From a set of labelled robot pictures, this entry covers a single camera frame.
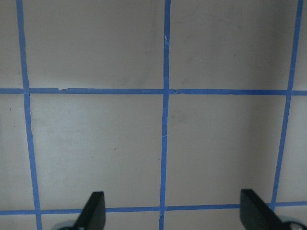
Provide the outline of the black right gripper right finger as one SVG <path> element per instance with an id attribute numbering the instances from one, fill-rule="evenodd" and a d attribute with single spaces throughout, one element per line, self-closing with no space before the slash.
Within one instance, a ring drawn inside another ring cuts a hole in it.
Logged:
<path id="1" fill-rule="evenodd" d="M 252 189 L 241 189 L 239 215 L 246 230 L 283 229 L 283 222 Z"/>

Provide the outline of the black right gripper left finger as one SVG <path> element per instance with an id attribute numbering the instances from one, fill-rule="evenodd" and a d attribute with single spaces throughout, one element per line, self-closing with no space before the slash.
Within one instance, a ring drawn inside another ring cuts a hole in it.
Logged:
<path id="1" fill-rule="evenodd" d="M 74 223 L 73 230 L 103 230 L 106 224 L 104 192 L 93 192 L 81 214 Z"/>

